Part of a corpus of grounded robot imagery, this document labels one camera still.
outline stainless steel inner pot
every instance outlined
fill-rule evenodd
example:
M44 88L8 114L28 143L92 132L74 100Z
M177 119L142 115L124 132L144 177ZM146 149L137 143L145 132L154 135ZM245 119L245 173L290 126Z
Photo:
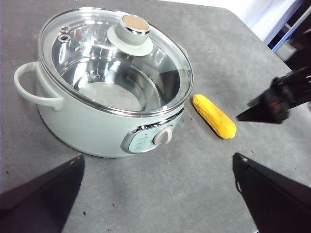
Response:
M81 8L57 15L40 34L43 67L69 94L100 110L149 116L177 108L193 85L187 57L153 26L148 55L120 51L106 34L125 14Z

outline metal rim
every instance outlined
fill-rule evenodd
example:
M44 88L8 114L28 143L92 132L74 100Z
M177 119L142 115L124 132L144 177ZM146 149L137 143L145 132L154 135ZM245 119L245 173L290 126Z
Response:
M76 91L71 85L69 85L67 82L65 82L63 80L63 78L59 75L59 77L55 77L54 74L52 74L52 72L49 69L49 66L46 62L46 60L44 59L44 55L43 55L43 48L42 48L42 35L46 29L46 27L49 25L50 22L52 22L55 18L70 13L70 12L74 12L74 11L79 11L81 9L88 9L88 10L104 10L104 11L111 11L111 12L117 12L117 13L121 13L121 14L125 14L127 15L128 13L126 12L122 12L122 11L116 11L116 10L109 10L109 9L105 9L105 8L97 8L97 7L81 7L81 8L75 8L75 9L71 9L71 10L67 10L67 11L63 11L61 13L56 14L55 16L51 17L43 26L43 28L41 29L40 33L39 33L39 39L38 39L38 56L39 56L39 62L41 63L44 71L47 73L47 75L49 76L49 78L51 78L51 80L58 86L60 87L63 91L65 91L67 94L69 94L70 96L72 96L73 98L77 99L78 101L93 107L97 110L100 111L104 111L107 113L111 113L111 114L117 114L120 116L127 116L127 117L154 117L154 116L158 116L158 115L162 115L168 112L171 112L173 110L175 110L176 108L178 108L179 106L181 106L185 100L188 98L188 96L190 95L192 88L193 88L193 70L192 70L192 66L189 62L188 57L186 56L186 54L182 51L182 49L180 49L180 47L169 37L167 36L165 33L163 33L161 30L159 30L157 27L153 26L152 24L150 25L150 28L153 27L156 30L158 30L159 32L161 32L163 35L165 35L170 41L172 41L177 49L184 55L185 59L187 60L187 63L189 64L190 67L190 71L191 71L191 77L190 77L190 85L188 87L188 90L186 92L186 94L183 96L183 98L181 98L174 106L166 109L166 110L156 110L156 111L128 111L128 110L122 110L122 109L117 109L117 108L112 108L112 107L108 107L108 106L104 106L101 104L98 104L94 101L92 101L90 98L82 95L81 93L79 93L78 91Z

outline pot handle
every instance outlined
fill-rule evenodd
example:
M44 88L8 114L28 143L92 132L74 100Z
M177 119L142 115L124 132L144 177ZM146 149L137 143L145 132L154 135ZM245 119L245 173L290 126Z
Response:
M46 98L33 95L26 91L19 82L20 77L27 72L36 72L37 69L37 62L30 62L21 65L14 73L14 83L18 90L18 92L30 102L41 104L45 106L53 107L56 111L59 111L63 107L64 99L61 97L56 98Z

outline lid knob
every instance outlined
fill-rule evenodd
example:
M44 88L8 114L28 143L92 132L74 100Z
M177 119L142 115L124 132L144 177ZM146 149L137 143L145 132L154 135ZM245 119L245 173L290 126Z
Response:
M122 52L145 56L153 49L149 33L150 26L146 20L136 15L124 15L117 25L108 29L107 38Z

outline glass lid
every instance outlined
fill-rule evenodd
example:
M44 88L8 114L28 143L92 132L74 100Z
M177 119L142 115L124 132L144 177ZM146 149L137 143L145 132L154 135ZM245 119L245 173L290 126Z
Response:
M68 94L118 115L172 111L193 85L190 63L170 38L138 16L100 8L50 19L39 36L39 60Z

